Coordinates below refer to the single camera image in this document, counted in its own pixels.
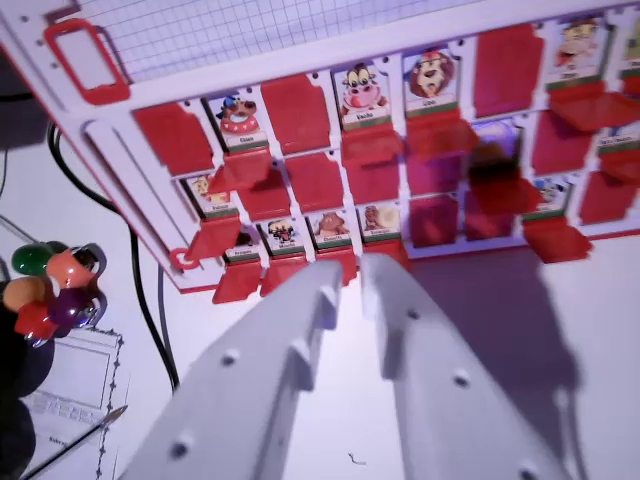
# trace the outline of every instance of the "black wire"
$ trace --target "black wire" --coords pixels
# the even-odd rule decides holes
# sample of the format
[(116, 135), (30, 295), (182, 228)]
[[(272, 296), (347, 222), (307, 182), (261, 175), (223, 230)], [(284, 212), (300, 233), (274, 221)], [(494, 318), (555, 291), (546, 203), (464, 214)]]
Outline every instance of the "black wire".
[(23, 102), (24, 100), (33, 100), (33, 93), (24, 92), (24, 93), (16, 93), (14, 95), (0, 96), (0, 103)]
[[(82, 183), (75, 174), (69, 170), (62, 154), (60, 153), (60, 130), (53, 124), (49, 124), (49, 128), (47, 129), (47, 145), (49, 146), (49, 151), (53, 156), (58, 167), (62, 170), (62, 173), (69, 179), (73, 185), (84, 193), (91, 200), (99, 203), (104, 208), (111, 210), (117, 215), (120, 215), (116, 207), (109, 200), (104, 198), (102, 195), (97, 194), (90, 188), (88, 188), (84, 183)], [(133, 270), (133, 283), (136, 288), (136, 295), (138, 296), (138, 303), (140, 304), (140, 310), (142, 310), (142, 316), (144, 317), (144, 321), (147, 324), (147, 328), (149, 329), (149, 333), (151, 334), (151, 338), (153, 339), (153, 343), (158, 350), (158, 354), (160, 354), (160, 358), (162, 359), (162, 363), (164, 364), (164, 368), (167, 371), (167, 375), (169, 376), (169, 381), (171, 382), (171, 390), (176, 391), (178, 386), (180, 385), (180, 379), (178, 377), (178, 371), (176, 370), (175, 362), (173, 361), (173, 355), (170, 353), (169, 346), (169, 336), (168, 333), (165, 332), (166, 325), (163, 326), (163, 334), (165, 336), (166, 344), (162, 343), (162, 339), (158, 335), (158, 330), (156, 329), (155, 323), (153, 322), (153, 318), (151, 317), (151, 313), (149, 312), (149, 307), (147, 305), (147, 300), (144, 296), (144, 289), (142, 288), (142, 278), (140, 275), (140, 254), (138, 251), (138, 237), (136, 233), (129, 227), (129, 235), (131, 237), (131, 267)], [(160, 323), (163, 325), (164, 318), (164, 306), (160, 309)]]

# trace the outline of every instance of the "cartoon dog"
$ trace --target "cartoon dog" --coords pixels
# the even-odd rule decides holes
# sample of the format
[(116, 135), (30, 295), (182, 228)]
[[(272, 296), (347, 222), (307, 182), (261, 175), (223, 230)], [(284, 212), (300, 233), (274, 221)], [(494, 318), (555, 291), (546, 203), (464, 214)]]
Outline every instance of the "cartoon dog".
[(336, 212), (331, 212), (322, 214), (322, 220), (318, 222), (318, 228), (314, 235), (317, 237), (332, 237), (348, 233), (349, 230), (344, 226), (344, 220)]
[(271, 236), (279, 240), (281, 244), (290, 242), (293, 238), (293, 227), (286, 220), (269, 222), (268, 228)]
[(374, 80), (376, 74), (369, 72), (364, 63), (358, 63), (349, 70), (342, 81), (345, 85), (340, 113), (344, 116), (352, 112), (362, 112), (384, 107), (389, 102)]
[(411, 70), (409, 86), (418, 97), (436, 97), (442, 92), (456, 73), (451, 58), (440, 51), (424, 52)]
[(595, 18), (575, 20), (564, 29), (563, 42), (556, 52), (556, 67), (574, 69), (589, 60), (598, 45), (593, 41), (598, 24)]
[(216, 117), (220, 119), (222, 133), (246, 135), (260, 129), (258, 121), (254, 117), (257, 110), (254, 102), (228, 96), (222, 102), (220, 110)]

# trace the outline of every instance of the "white plastic piece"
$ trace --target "white plastic piece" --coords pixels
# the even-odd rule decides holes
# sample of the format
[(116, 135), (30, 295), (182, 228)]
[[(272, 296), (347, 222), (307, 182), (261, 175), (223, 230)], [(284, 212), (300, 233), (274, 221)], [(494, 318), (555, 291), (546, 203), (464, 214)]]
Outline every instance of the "white plastic piece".
[(390, 257), (361, 259), (365, 314), (395, 387), (407, 480), (569, 480), (559, 460), (420, 284)]
[(123, 478), (279, 479), (341, 288), (340, 264), (318, 262), (269, 294), (193, 364)]

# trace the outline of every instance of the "green strip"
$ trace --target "green strip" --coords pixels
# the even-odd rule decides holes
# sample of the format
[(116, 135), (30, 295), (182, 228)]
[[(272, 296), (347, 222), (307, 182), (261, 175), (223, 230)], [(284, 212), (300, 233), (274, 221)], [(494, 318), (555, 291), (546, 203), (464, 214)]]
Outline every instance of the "green strip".
[(371, 235), (368, 237), (362, 237), (364, 243), (374, 243), (381, 242), (382, 240), (395, 240), (396, 238), (400, 238), (400, 233), (383, 233), (382, 235)]
[(547, 91), (558, 90), (560, 88), (577, 87), (600, 81), (600, 75), (592, 75), (590, 77), (574, 78), (572, 80), (563, 80), (561, 82), (547, 83)]
[(238, 145), (235, 147), (229, 147), (227, 145), (227, 148), (230, 152), (241, 152), (243, 150), (250, 150), (252, 148), (266, 147), (267, 145), (269, 145), (269, 142), (267, 142), (266, 140), (261, 140), (259, 142), (243, 143), (242, 145)]
[(351, 245), (351, 239), (336, 240), (335, 242), (318, 243), (318, 250), (324, 250), (325, 248), (344, 247), (345, 245)]
[(421, 117), (422, 115), (429, 115), (431, 113), (448, 112), (449, 110), (455, 110), (458, 108), (458, 102), (445, 103), (444, 105), (437, 105), (435, 107), (425, 107), (420, 110), (411, 110), (407, 112), (407, 118)]
[(281, 250), (272, 250), (274, 257), (277, 257), (279, 255), (290, 255), (292, 253), (301, 253), (301, 252), (304, 252), (304, 247), (291, 247), (291, 248), (283, 248)]
[(221, 218), (221, 217), (230, 217), (232, 215), (236, 215), (238, 213), (237, 208), (230, 208), (228, 210), (218, 210), (217, 212), (207, 212), (204, 214), (207, 218)]

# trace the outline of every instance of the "cartoon lion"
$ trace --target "cartoon lion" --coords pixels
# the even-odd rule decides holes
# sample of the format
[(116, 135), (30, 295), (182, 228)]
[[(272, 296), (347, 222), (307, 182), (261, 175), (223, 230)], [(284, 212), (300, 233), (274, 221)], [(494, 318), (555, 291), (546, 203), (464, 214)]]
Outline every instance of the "cartoon lion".
[(332, 237), (348, 233), (349, 230), (344, 226), (344, 220), (336, 212), (331, 212), (322, 214), (322, 219), (318, 222), (318, 228), (314, 235), (317, 237)]
[(416, 62), (409, 77), (411, 93), (418, 97), (437, 97), (456, 73), (451, 58), (438, 51), (424, 52)]
[(556, 52), (556, 67), (574, 69), (589, 60), (598, 45), (593, 41), (598, 24), (595, 18), (575, 20), (564, 29), (563, 41)]

